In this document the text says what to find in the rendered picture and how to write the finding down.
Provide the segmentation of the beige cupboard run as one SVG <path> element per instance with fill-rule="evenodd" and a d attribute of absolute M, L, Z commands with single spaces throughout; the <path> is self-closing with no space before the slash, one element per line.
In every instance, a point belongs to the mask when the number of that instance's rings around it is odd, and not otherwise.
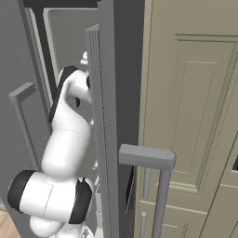
<path fill-rule="evenodd" d="M 238 238 L 238 132 L 201 238 Z"/>

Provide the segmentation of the grey fridge body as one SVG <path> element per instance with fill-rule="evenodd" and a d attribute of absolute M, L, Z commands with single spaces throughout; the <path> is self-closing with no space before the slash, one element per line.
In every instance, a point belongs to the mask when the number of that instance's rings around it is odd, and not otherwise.
<path fill-rule="evenodd" d="M 54 71 L 54 73 L 57 77 L 60 76 L 60 71 L 63 68 L 68 66 L 66 64 L 66 58 L 69 57 L 71 54 L 80 55 L 82 57 L 81 64 L 84 66 L 87 66 L 87 64 L 88 64 L 87 53 L 86 53 L 86 50 L 82 48 L 82 45 L 84 43 L 83 30 L 84 30 L 84 27 L 87 26 L 87 24 L 89 24 L 90 21 L 95 18 L 95 16 L 96 16 L 96 11 L 94 9 L 61 10 L 59 12 L 59 15 L 49 23 L 50 32 L 53 37 L 54 47 L 56 48 L 56 52 L 57 52 L 57 66 L 58 66 L 58 68 Z M 92 102 L 87 103 L 82 100 L 80 102 L 76 101 L 75 105 L 79 106 L 82 102 L 85 103 L 86 105 L 92 104 Z M 87 122 L 90 123 L 90 131 L 91 131 L 93 128 L 93 125 L 94 125 L 94 121 L 90 117 L 85 118 L 85 119 Z M 86 159 L 86 154 L 85 154 L 83 162 L 82 162 L 82 164 L 80 164 L 80 166 L 84 164 L 85 159 Z M 86 178 L 85 175 L 79 175 L 78 172 L 77 172 L 77 176 L 79 178 Z M 96 188 L 96 186 L 93 184 L 93 196 L 92 196 L 91 208 L 93 207 L 95 188 Z M 103 238 L 102 218 L 97 218 L 97 222 L 98 222 L 98 227 L 92 232 L 93 232 L 95 238 Z M 88 217 L 86 219 L 86 225 L 89 228 Z"/>

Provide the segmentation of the grey fridge door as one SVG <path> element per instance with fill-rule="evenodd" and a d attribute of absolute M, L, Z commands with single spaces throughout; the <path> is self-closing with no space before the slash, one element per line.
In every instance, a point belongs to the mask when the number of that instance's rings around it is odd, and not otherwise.
<path fill-rule="evenodd" d="M 7 203 L 12 179 L 25 169 L 34 169 L 20 122 L 9 94 L 25 83 L 34 83 L 36 91 L 22 104 L 33 148 L 40 164 L 50 135 L 46 102 L 41 92 L 33 44 L 21 0 L 0 0 L 0 196 L 21 238 L 37 238 L 30 229 L 30 216 L 19 213 Z"/>
<path fill-rule="evenodd" d="M 139 143 L 145 0 L 100 0 L 86 50 L 99 163 L 104 238 L 134 238 L 137 171 L 119 163 Z"/>

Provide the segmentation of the low beige cupboard door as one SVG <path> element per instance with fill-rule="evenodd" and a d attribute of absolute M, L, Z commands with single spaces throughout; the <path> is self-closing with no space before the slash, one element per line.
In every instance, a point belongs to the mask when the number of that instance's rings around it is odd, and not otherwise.
<path fill-rule="evenodd" d="M 140 216 L 142 212 L 146 213 L 144 238 L 152 238 L 154 209 L 154 203 L 139 202 L 135 238 L 140 238 Z M 206 212 L 167 205 L 160 238 L 199 238 L 205 218 Z"/>

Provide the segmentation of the tall beige cupboard door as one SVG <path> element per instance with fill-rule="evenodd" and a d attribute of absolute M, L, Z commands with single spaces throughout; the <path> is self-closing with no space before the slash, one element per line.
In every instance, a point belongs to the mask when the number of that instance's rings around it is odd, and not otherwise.
<path fill-rule="evenodd" d="M 236 134 L 238 0 L 147 0 L 142 82 L 142 143 L 177 156 L 165 211 L 204 216 Z"/>

